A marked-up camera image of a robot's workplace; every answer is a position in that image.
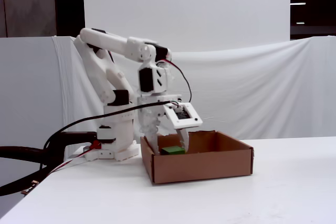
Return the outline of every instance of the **green cube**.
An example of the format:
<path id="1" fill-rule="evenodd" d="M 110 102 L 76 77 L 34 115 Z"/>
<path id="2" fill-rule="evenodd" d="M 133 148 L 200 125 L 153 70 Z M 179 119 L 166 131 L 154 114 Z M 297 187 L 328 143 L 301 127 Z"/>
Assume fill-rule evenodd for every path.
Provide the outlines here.
<path id="1" fill-rule="evenodd" d="M 160 153 L 161 155 L 185 154 L 185 149 L 179 146 L 170 146 L 170 147 L 162 148 Z"/>

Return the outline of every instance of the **black wire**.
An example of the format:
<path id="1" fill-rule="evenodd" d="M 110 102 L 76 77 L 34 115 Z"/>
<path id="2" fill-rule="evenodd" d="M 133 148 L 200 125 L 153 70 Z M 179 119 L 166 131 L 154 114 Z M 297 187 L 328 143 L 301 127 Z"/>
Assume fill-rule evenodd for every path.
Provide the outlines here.
<path id="1" fill-rule="evenodd" d="M 142 105 L 138 105 L 138 106 L 135 106 L 135 107 L 131 107 L 131 108 L 128 108 L 128 109 L 125 109 L 125 110 L 120 110 L 120 111 L 117 111 L 117 112 L 112 112 L 112 113 L 108 113 L 108 114 L 104 114 L 104 115 L 96 115 L 96 116 L 91 116 L 89 118 L 83 118 L 83 119 L 80 119 L 80 120 L 77 120 L 73 123 L 70 123 L 66 126 L 64 126 L 63 128 L 61 128 L 60 130 L 58 130 L 57 132 L 55 132 L 48 140 L 47 142 L 45 143 L 43 149 L 46 149 L 48 144 L 50 143 L 51 139 L 61 133 L 62 131 L 66 130 L 67 128 L 70 128 L 71 126 L 74 126 L 75 124 L 78 124 L 78 123 L 81 123 L 81 122 L 84 122 L 84 121 L 89 121 L 89 120 L 93 120 L 93 119 L 99 119 L 99 118 L 106 118 L 108 116 L 112 116 L 112 115 L 118 115 L 118 114 L 121 114 L 121 113 L 126 113 L 126 112 L 129 112 L 129 111 L 132 111 L 132 110 L 138 110 L 138 109 L 142 109 L 142 108 L 146 108 L 146 107 L 152 107 L 152 106 L 159 106 L 159 105 L 164 105 L 164 104 L 167 104 L 167 103 L 171 103 L 171 101 L 165 101 L 165 102 L 153 102 L 153 103 L 148 103 L 148 104 L 142 104 Z"/>
<path id="2" fill-rule="evenodd" d="M 190 88 L 189 82 L 188 82 L 187 78 L 184 76 L 184 73 L 182 72 L 182 70 L 181 70 L 177 65 L 175 65 L 174 63 L 172 63 L 172 62 L 169 61 L 169 60 L 163 59 L 163 61 L 168 62 L 169 64 L 171 64 L 171 65 L 173 65 L 175 68 L 177 68 L 178 71 L 180 71 L 180 73 L 182 74 L 184 80 L 186 81 L 186 83 L 187 83 L 187 85 L 188 85 L 189 92 L 190 92 L 190 99 L 189 99 L 189 102 L 191 102 L 191 98 L 192 98 L 193 95 L 192 95 L 192 92 L 191 92 L 191 88 Z"/>

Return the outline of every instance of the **table surface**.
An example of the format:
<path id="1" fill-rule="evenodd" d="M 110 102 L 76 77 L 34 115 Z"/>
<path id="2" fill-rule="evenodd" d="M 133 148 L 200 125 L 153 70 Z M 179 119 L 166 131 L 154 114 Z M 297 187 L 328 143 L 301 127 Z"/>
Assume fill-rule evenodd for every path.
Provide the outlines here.
<path id="1" fill-rule="evenodd" d="M 251 176 L 152 185 L 140 156 L 72 164 L 0 224 L 336 223 L 336 137 L 244 142 Z"/>

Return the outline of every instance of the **robotic arm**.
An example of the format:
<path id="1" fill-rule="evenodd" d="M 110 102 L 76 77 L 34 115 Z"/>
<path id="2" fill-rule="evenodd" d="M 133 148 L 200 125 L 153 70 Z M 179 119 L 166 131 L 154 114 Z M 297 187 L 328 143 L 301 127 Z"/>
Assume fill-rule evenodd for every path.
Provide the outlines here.
<path id="1" fill-rule="evenodd" d="M 158 154 L 157 126 L 160 124 L 159 118 L 166 115 L 176 129 L 182 146 L 186 151 L 188 150 L 189 139 L 186 129 L 200 126 L 202 120 L 190 103 L 180 102 L 181 95 L 166 94 L 170 77 L 167 62 L 171 60 L 172 55 L 169 49 L 159 46 L 152 40 L 134 37 L 126 39 L 102 30 L 88 28 L 81 30 L 74 44 L 83 59 L 87 75 L 96 93 L 105 104 L 105 113 L 125 109 L 125 106 L 133 106 L 129 101 L 134 98 L 132 88 L 124 74 L 114 64 L 109 51 L 141 62 L 142 65 L 138 70 L 140 86 L 138 104 L 178 101 L 141 109 L 138 113 L 141 131 L 145 134 L 154 152 Z M 121 95 L 122 93 L 127 93 L 128 96 L 125 97 Z M 97 138 L 107 140 L 105 144 L 102 144 L 102 149 L 107 149 L 109 153 L 112 151 L 114 155 L 111 158 L 117 160 L 129 158 L 136 153 L 136 150 L 129 151 L 133 143 L 134 112 L 122 115 L 105 118 L 102 126 L 97 129 Z M 101 156 L 98 155 L 98 157 L 107 158 L 107 155 L 101 152 L 102 150 L 100 150 Z"/>

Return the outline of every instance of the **cardboard box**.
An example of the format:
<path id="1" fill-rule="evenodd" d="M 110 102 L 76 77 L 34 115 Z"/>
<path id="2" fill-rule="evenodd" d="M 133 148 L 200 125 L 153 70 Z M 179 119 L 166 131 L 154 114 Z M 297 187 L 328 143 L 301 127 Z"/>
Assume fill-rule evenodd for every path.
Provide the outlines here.
<path id="1" fill-rule="evenodd" d="M 155 155 L 145 137 L 141 153 L 151 181 L 155 184 L 224 178 L 253 173 L 253 148 L 216 131 L 189 133 L 189 150 L 181 155 Z M 177 134 L 159 136 L 159 150 L 180 145 Z"/>

